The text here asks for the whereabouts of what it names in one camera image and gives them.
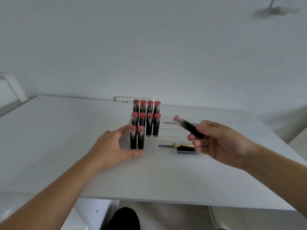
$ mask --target white table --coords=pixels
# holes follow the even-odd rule
[[[38,193],[86,154],[104,131],[127,124],[131,112],[131,103],[38,96],[1,117],[0,192]],[[307,165],[248,113],[163,105],[160,113],[165,117],[179,115],[223,123]],[[168,135],[169,131],[160,129],[160,133]],[[184,129],[178,131],[182,140],[187,134]],[[153,141],[153,137],[145,139],[141,158],[99,172],[81,197],[293,209],[241,170],[206,155],[176,154],[159,144],[163,143]]]

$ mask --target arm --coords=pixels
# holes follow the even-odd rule
[[[196,126],[206,139],[193,140],[195,151],[242,169],[307,217],[307,167],[256,144],[230,127],[202,121]]]
[[[4,220],[0,230],[60,229],[97,171],[142,155],[141,150],[120,149],[118,140],[126,131],[128,125],[103,133],[83,158]]]

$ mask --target wall outlet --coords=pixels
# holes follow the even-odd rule
[[[133,102],[133,100],[135,100],[135,99],[146,100],[146,102],[148,100],[152,100],[152,98],[144,98],[144,97],[120,97],[120,96],[114,97],[114,100],[116,102]]]

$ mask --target lipstick tube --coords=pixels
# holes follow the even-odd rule
[[[154,102],[154,115],[156,114],[156,113],[160,113],[160,104],[161,104],[161,102],[159,102],[159,101],[155,101]]]
[[[139,126],[144,126],[145,127],[145,121],[146,121],[146,113],[145,112],[141,112],[140,113]]]
[[[153,136],[158,136],[159,134],[160,118],[161,118],[161,114],[159,113],[154,114]]]
[[[138,114],[140,112],[139,102],[137,99],[133,100],[133,112],[137,112]]]
[[[178,115],[174,117],[173,121],[182,126],[184,129],[187,129],[189,132],[191,132],[194,136],[198,137],[199,139],[203,139],[205,137],[204,134],[196,130],[196,127],[192,123],[189,123],[185,119],[179,118]]]
[[[146,100],[140,100],[140,104],[141,104],[140,113],[146,112]]]
[[[147,121],[146,121],[146,135],[151,135],[153,129],[153,113],[147,113]]]
[[[132,112],[132,123],[131,125],[136,126],[136,134],[138,134],[138,113],[136,111]]]
[[[144,148],[144,140],[145,140],[145,127],[138,127],[138,149]]]
[[[130,148],[136,149],[136,126],[130,126]]]
[[[153,112],[153,103],[154,102],[152,100],[147,101],[147,114]]]

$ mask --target black pants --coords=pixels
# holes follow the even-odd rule
[[[118,209],[104,230],[113,229],[140,230],[140,221],[136,212],[128,207]]]

